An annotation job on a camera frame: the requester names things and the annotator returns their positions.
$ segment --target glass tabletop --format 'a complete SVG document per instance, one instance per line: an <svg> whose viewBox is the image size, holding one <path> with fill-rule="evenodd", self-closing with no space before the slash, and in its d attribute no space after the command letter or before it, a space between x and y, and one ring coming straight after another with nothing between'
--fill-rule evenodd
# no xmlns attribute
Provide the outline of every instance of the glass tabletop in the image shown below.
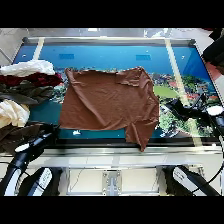
<svg viewBox="0 0 224 224"><path fill-rule="evenodd" d="M32 59L35 44L24 43L13 63ZM194 45L173 45L172 51L181 74L189 105L193 104L203 88L209 102L221 104L215 87ZM61 107L68 87L64 73L67 67L96 69L104 71L125 70L142 66L154 82L154 93L160 97L160 119L150 144L186 143L193 144L193 133L186 122L178 120L165 104L177 98L180 93L165 44L88 44L88 43L44 43L39 56L54 65L62 74L64 84L54 88L52 99L31 108L30 120L58 124ZM171 130L176 121L175 130ZM195 121L198 136L202 142L216 142L211 128ZM61 129L59 138L71 143L125 143L125 130L91 131Z"/></svg>

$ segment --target blue table surface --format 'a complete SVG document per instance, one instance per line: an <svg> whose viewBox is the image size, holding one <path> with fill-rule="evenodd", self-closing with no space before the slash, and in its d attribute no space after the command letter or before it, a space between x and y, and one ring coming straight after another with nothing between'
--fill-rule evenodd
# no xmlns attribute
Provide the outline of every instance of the blue table surface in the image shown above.
<svg viewBox="0 0 224 224"><path fill-rule="evenodd" d="M14 63L32 60L36 46L22 46ZM174 55L181 75L193 75L207 82L208 89L215 92L209 74L194 47L173 47ZM149 73L170 74L173 70L165 46L88 46L88 45L44 45L39 60L47 60L57 72L63 73L66 67L77 69L93 68L97 70L130 69L142 66ZM61 104L54 101L31 109L30 120L58 124ZM81 130L80 135L73 135L74 130L61 129L60 138L125 138L124 129L114 131ZM160 131L155 130L152 138L160 138Z"/></svg>

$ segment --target t-shirt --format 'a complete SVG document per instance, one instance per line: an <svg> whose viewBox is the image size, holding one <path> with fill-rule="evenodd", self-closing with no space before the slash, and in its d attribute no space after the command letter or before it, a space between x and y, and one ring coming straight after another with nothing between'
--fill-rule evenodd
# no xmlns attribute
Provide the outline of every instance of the t-shirt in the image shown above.
<svg viewBox="0 0 224 224"><path fill-rule="evenodd" d="M126 129L126 141L144 151L159 120L159 100L142 67L121 72L65 69L69 86L60 125L79 130Z"/></svg>

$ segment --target tiled floor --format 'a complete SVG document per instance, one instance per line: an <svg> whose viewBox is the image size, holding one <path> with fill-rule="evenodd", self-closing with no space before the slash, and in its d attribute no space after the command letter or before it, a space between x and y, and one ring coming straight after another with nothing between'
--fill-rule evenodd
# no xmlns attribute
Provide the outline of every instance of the tiled floor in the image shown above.
<svg viewBox="0 0 224 224"><path fill-rule="evenodd" d="M0 48L13 59L22 43L23 37L40 37L40 36L108 36L108 37L170 37L170 38L194 38L202 52L209 46L213 40L208 37L211 33L202 29L167 29L167 28L95 28L88 30L88 28L2 28L0 32ZM9 62L0 54L0 65L8 65ZM222 82L219 83L219 88L222 88ZM120 165L130 164L172 164L175 161L182 161L183 163L204 163L206 170L206 178L211 178L219 169L222 156L221 155L170 155L166 156L124 156L115 158L113 156L105 157L40 157L31 163L34 167L39 166L70 166L83 167L85 164L104 164L110 167L114 161L119 161ZM6 166L1 164L0 177L5 174ZM92 171L77 169L71 171L71 182L69 185L74 186L72 191L86 192L96 191L100 192L102 188L102 171ZM154 185L155 173L147 170L125 170L123 175L123 190L148 190L156 187ZM217 179L212 185L219 190L219 180Z"/></svg>

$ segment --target floor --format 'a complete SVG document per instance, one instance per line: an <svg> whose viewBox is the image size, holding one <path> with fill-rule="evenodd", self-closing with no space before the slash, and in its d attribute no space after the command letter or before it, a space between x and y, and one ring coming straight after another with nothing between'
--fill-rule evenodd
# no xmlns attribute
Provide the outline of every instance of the floor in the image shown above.
<svg viewBox="0 0 224 224"><path fill-rule="evenodd" d="M108 36L108 37L170 37L193 38L196 40L201 53L213 40L209 38L210 31L198 28L1 28L0 48L11 59L15 57L23 37L41 36ZM9 65L10 62L0 54L0 65ZM215 76L221 95L223 76ZM11 158L1 158L1 161L10 161ZM155 166L167 164L200 163L205 169L206 179L210 179L219 169L222 163L221 154L214 155L152 155L152 156L101 156L101 157L40 157L30 165L30 172L39 166L70 167L70 183L62 186L61 195L71 192L101 192L102 172L106 167L131 167L131 166ZM102 166L101 170L86 170L84 167ZM0 166L0 178L4 176L6 166ZM155 169L125 169L122 171L123 191L148 191L157 190L155 183L157 176ZM220 192L220 182L217 178L212 186Z"/></svg>

